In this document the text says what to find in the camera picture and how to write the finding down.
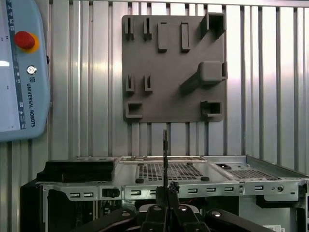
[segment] universal robots logo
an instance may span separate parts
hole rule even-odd
[[[32,76],[29,79],[30,83],[27,84],[27,93],[28,93],[28,103],[29,103],[29,110],[30,110],[30,120],[31,120],[31,127],[35,127],[35,113],[33,107],[33,96],[32,96],[32,88],[31,83],[35,82],[35,77]]]

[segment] corrugated metal wall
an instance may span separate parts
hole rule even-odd
[[[0,144],[1,232],[19,231],[19,187],[47,160],[161,155],[165,128],[171,155],[249,154],[309,173],[309,3],[36,2],[51,58],[52,108],[42,137]],[[225,120],[126,124],[122,16],[204,15],[206,10],[227,15]]]

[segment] screw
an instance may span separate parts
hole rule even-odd
[[[127,211],[124,211],[124,212],[122,212],[122,216],[128,217],[128,216],[130,216],[130,213],[128,213]]]
[[[283,191],[283,187],[282,187],[282,186],[278,186],[278,187],[277,187],[277,191],[278,191],[278,192],[282,192],[282,191]]]
[[[155,211],[159,211],[159,210],[161,210],[161,208],[160,208],[159,206],[155,206],[155,207],[154,207],[154,210],[155,210]]]
[[[186,208],[185,206],[183,206],[183,205],[179,206],[179,209],[180,209],[181,211],[186,211],[186,210],[187,210],[187,208]]]
[[[221,216],[221,214],[219,212],[217,212],[217,211],[212,211],[211,215],[213,215],[215,217],[220,217]]]
[[[34,75],[36,72],[37,72],[37,68],[36,67],[34,67],[32,65],[28,66],[28,68],[27,68],[27,73],[28,74]]]

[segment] red button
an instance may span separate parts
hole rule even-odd
[[[14,36],[15,44],[22,49],[31,49],[34,47],[33,36],[26,31],[19,31]]]

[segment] mesh grid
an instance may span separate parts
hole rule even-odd
[[[197,180],[203,174],[199,172],[193,165],[184,163],[171,163],[168,165],[169,180]],[[138,166],[138,178],[147,179],[148,181],[163,180],[163,164],[147,163]]]
[[[258,170],[237,170],[228,172],[239,179],[265,178],[266,180],[278,180],[278,178]]]

